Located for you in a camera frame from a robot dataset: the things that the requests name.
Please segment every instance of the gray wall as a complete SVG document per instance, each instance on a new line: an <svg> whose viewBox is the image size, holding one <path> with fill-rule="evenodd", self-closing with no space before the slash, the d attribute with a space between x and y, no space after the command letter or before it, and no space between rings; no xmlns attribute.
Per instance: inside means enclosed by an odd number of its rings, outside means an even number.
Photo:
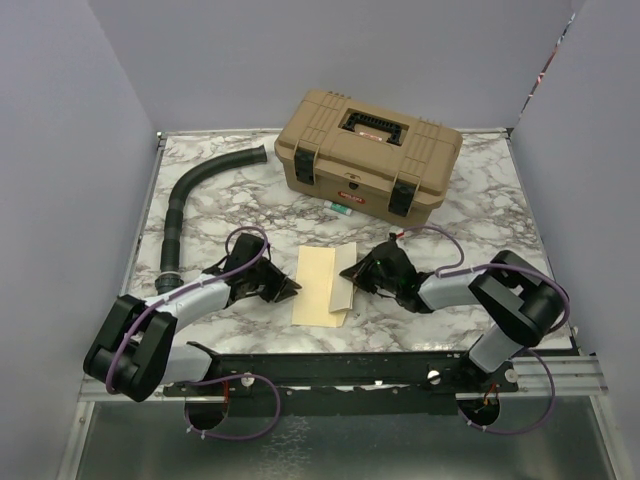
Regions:
<svg viewBox="0 0 640 480"><path fill-rule="evenodd" d="M52 479L154 130L84 0L0 5L0 477Z"/></svg>
<svg viewBox="0 0 640 480"><path fill-rule="evenodd" d="M162 130L279 127L309 88L513 126L571 0L89 0Z"/></svg>
<svg viewBox="0 0 640 480"><path fill-rule="evenodd" d="M578 340L598 353L630 453L640 452L639 18L636 0L588 0L513 137Z"/></svg>

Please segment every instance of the gray floor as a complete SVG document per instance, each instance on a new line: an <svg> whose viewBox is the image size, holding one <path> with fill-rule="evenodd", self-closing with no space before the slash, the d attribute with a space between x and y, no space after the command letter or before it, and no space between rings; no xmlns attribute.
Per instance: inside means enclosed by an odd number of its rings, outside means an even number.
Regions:
<svg viewBox="0 0 640 480"><path fill-rule="evenodd" d="M508 399L496 426L523 426L546 399ZM245 433L262 419L238 419ZM533 433L497 437L459 417L283 417L249 443L185 433L180 403L96 405L79 479L607 480L613 474L588 398L560 399Z"/></svg>

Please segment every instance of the label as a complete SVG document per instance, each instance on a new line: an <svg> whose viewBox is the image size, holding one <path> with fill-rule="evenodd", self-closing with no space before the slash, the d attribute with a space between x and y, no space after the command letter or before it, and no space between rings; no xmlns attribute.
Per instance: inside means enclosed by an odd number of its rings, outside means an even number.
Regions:
<svg viewBox="0 0 640 480"><path fill-rule="evenodd" d="M382 137L378 137L377 135L372 135L367 132L358 132L358 135L369 138L371 140L377 140L378 142L384 142L384 139Z"/></svg>
<svg viewBox="0 0 640 480"><path fill-rule="evenodd" d="M353 195L351 193L338 192L338 195L340 195L342 198L346 198L347 200L351 200L353 202L358 202L360 204L364 203L364 198L356 197L355 195Z"/></svg>

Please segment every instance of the toolbox latch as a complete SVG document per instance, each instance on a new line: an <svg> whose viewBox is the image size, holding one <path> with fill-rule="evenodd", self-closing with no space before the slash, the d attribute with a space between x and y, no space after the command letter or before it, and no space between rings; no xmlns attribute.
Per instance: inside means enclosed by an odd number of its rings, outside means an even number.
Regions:
<svg viewBox="0 0 640 480"><path fill-rule="evenodd" d="M315 184L313 178L313 159L315 156L315 152L296 148L296 153L293 156L293 165L296 171L296 178L299 182L306 183L307 185Z"/></svg>
<svg viewBox="0 0 640 480"><path fill-rule="evenodd" d="M413 202L413 196L416 193L416 186L410 183L396 180L391 198L389 199L389 212L406 217Z"/></svg>

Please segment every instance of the marble surface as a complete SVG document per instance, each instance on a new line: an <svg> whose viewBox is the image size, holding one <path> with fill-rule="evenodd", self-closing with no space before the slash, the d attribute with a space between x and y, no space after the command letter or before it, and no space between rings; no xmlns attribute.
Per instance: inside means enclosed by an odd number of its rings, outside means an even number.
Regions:
<svg viewBox="0 0 640 480"><path fill-rule="evenodd" d="M167 139L149 216L131 283L136 296L155 295L167 201L182 174L213 156L256 146L274 131L211 132ZM544 255L503 134L466 134L444 204L430 217L461 242L465 266L489 261L509 248L542 271ZM224 240L239 225L261 225L269 235L273 261L295 276L299 245L358 243L358 255L384 241L397 227L353 212L349 217L323 207L317 198L287 188L280 162L225 172L196 187L185 208L182 271L185 281L224 255ZM420 270L453 263L451 243L435 234L410 234L401 241ZM353 311L341 328L291 325L292 301L267 304L242 300L181 331L174 344L194 340L224 353L320 353L464 350L491 321L480 307L457 307L430 315L412 314L393 300L356 292ZM570 348L568 328L547 337L540 348Z"/></svg>

